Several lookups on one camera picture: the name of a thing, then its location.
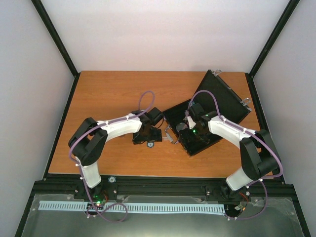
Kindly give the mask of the black poker set case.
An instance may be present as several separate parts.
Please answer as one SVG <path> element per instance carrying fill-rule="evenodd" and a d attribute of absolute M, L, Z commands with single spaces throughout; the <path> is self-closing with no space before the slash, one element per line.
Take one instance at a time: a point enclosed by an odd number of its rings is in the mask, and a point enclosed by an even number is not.
<path fill-rule="evenodd" d="M 237 124 L 251 112 L 251 108 L 242 102 L 242 99 L 220 78 L 220 76 L 214 75 L 211 70 L 206 72 L 196 92 L 200 93 L 194 97 L 193 101 L 188 99 L 163 111 L 168 125 L 190 156 L 202 152 L 222 139 L 220 136 L 209 132 L 209 144 L 203 145 L 202 143 L 196 143 L 189 146 L 183 144 L 182 135 L 184 129 L 187 128 L 184 121 L 185 111 L 189 108 L 190 104 L 200 103 L 206 112 L 202 117 L 214 117 L 218 115 L 215 102 L 212 98 L 212 96 L 215 96 L 220 114 Z"/>

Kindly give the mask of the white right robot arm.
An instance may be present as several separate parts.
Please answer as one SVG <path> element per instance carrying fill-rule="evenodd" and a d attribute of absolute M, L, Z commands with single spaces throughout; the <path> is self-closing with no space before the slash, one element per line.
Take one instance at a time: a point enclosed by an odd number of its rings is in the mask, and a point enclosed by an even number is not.
<path fill-rule="evenodd" d="M 226 178 L 230 190 L 237 191 L 258 180 L 282 175 L 281 161 L 266 130 L 244 128 L 219 114 L 219 111 L 207 113 L 198 103 L 189 104 L 185 120 L 194 135 L 201 138 L 216 135 L 239 149 L 241 167 Z"/>

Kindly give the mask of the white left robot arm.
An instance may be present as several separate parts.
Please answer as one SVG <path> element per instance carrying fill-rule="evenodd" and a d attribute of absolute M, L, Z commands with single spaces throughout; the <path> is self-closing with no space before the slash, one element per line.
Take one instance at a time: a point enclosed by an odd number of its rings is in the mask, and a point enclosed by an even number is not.
<path fill-rule="evenodd" d="M 70 158 L 79 167 L 81 178 L 85 181 L 85 192 L 96 199 L 102 195 L 101 176 L 97 161 L 103 148 L 110 140 L 132 134 L 132 143 L 147 143 L 153 147 L 162 141 L 160 128 L 155 127 L 163 120 L 162 112 L 154 107 L 150 111 L 133 111 L 124 117 L 112 120 L 96 121 L 86 118 L 68 142 Z"/>

